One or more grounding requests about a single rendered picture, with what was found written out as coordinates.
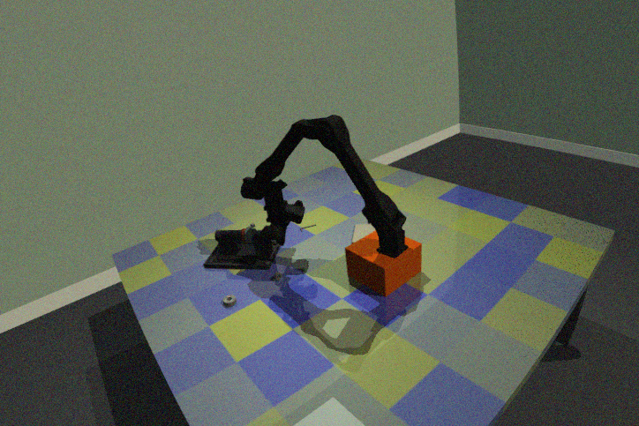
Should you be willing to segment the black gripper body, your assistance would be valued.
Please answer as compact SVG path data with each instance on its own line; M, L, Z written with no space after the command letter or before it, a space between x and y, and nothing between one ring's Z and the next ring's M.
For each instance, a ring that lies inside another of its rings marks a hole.
M285 201L275 205L265 204L264 210L267 211L267 223L271 226L265 226L260 232L261 240L279 240L283 235L283 223L281 222L281 210L285 207Z

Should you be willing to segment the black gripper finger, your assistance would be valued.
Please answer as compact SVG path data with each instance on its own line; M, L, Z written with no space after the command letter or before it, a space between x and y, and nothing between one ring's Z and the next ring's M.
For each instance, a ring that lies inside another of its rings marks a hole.
M289 225L290 221L286 220L285 223L283 223L283 227L286 228ZM283 243L285 241L285 237L283 237Z
M286 229L287 229L287 228L283 228L283 233L285 233ZM278 242L281 246L283 246L283 235L282 235L282 238L281 238L281 239L276 240L276 241L277 241L277 242Z

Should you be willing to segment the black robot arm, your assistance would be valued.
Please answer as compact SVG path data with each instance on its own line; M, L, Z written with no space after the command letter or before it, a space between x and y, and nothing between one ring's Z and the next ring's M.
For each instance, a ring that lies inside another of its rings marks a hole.
M405 244L405 230L402 230L406 216L398 210L397 205L388 195L378 189L350 143L350 133L346 123L337 115L302 119L293 123L272 154L256 167L256 176L254 178L247 176L243 179L241 196L257 200L264 198L267 205L281 203L282 189L287 184L281 179L277 182L272 180L281 174L285 161L302 138L318 139L326 149L336 155L346 170L365 201L362 213L379 236L380 247L377 252L397 258L408 249L408 245ZM281 210L281 222L288 220L301 224L304 210L302 201L298 200L294 205L288 205L286 200L285 207L283 206Z

